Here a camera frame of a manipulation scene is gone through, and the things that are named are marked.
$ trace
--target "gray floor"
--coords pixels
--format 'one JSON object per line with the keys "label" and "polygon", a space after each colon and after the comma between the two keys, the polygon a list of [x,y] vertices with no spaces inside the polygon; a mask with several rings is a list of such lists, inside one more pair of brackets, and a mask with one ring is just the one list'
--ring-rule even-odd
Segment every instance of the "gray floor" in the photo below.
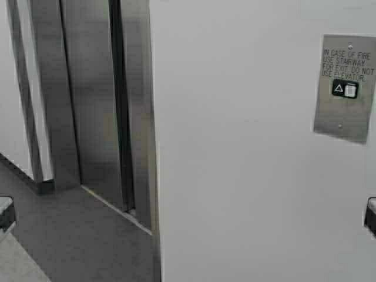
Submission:
{"label": "gray floor", "polygon": [[152,239],[81,188],[40,197],[0,164],[14,236],[52,282],[150,282]]}
{"label": "gray floor", "polygon": [[12,234],[0,244],[0,281],[51,282]]}

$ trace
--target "stainless steel panel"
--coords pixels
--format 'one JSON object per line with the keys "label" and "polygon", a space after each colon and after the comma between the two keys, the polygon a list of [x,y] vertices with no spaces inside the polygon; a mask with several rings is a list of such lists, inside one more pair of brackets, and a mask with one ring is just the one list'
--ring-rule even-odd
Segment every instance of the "stainless steel panel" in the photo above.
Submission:
{"label": "stainless steel panel", "polygon": [[151,57],[148,1],[120,0],[120,4],[129,97],[136,216],[150,228],[147,129],[150,123]]}
{"label": "stainless steel panel", "polygon": [[39,155],[41,158],[43,180],[53,179],[51,147],[48,125],[46,124],[46,109],[43,100],[41,76],[36,54],[34,27],[31,18],[29,0],[17,0],[21,24],[22,43],[25,50],[26,70],[28,73],[31,104],[35,121],[35,132],[38,138]]}
{"label": "stainless steel panel", "polygon": [[[359,83],[358,98],[334,96],[334,79]],[[375,82],[376,38],[326,35],[314,131],[366,143]]]}
{"label": "stainless steel panel", "polygon": [[61,4],[82,184],[123,209],[108,1]]}
{"label": "stainless steel panel", "polygon": [[[137,217],[151,226],[154,282],[162,280],[157,191],[157,161],[152,87],[152,46],[148,0],[120,0],[125,41],[126,78]],[[147,173],[147,182],[143,177]]]}
{"label": "stainless steel panel", "polygon": [[18,76],[21,106],[26,125],[26,138],[30,148],[30,159],[33,171],[33,180],[43,182],[41,158],[39,156],[38,140],[35,131],[33,107],[31,103],[30,85],[26,70],[24,43],[22,42],[21,23],[19,20],[18,5],[16,0],[7,0],[9,25],[11,27],[12,45],[15,55]]}
{"label": "stainless steel panel", "polygon": [[80,185],[71,94],[58,0],[30,0],[55,189]]}

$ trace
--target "metal trim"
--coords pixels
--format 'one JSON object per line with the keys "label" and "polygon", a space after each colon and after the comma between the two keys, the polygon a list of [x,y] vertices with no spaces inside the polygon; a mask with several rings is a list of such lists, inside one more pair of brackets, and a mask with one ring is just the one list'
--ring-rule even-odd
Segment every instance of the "metal trim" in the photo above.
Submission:
{"label": "metal trim", "polygon": [[159,194],[158,194],[158,167],[157,167],[157,152],[156,152],[156,132],[155,132],[155,113],[154,113],[154,90],[153,90],[153,48],[151,40],[151,26],[150,26],[150,0],[146,4],[147,13],[147,27],[148,37],[150,38],[150,111],[147,129],[147,155],[149,167],[149,191],[150,191],[150,214],[152,221],[153,234],[153,260],[154,260],[154,282],[162,281],[162,261],[161,261],[161,246],[160,246],[160,230],[159,230]]}
{"label": "metal trim", "polygon": [[[19,92],[21,96],[21,106],[24,115],[26,138],[29,145],[30,160],[33,171],[34,181],[37,183],[43,181],[42,163],[39,155],[38,138],[35,130],[35,120],[33,106],[31,103],[30,84],[28,72],[26,70],[24,43],[21,35],[21,22],[19,19],[19,10],[16,0],[7,0],[6,2],[9,26],[12,36],[12,49],[15,60],[15,66],[18,77]],[[16,31],[19,33],[19,45],[16,44]]]}

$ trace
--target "white wall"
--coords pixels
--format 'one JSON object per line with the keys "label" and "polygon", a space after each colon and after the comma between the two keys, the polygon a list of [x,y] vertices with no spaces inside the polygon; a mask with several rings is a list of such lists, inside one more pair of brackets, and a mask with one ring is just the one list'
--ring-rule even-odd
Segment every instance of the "white wall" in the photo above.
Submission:
{"label": "white wall", "polygon": [[5,1],[0,4],[0,36],[0,153],[33,178]]}
{"label": "white wall", "polygon": [[374,281],[366,146],[312,132],[324,33],[374,1],[150,0],[164,282]]}

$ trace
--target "elevator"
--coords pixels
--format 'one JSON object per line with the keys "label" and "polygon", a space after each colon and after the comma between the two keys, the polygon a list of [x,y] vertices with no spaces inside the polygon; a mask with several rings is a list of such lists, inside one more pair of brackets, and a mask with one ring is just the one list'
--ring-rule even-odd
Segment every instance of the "elevator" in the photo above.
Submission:
{"label": "elevator", "polygon": [[[40,2],[31,2],[37,10]],[[56,0],[55,5],[80,183],[150,228],[146,1]],[[35,23],[43,17],[40,12]],[[41,30],[36,26],[37,38]]]}

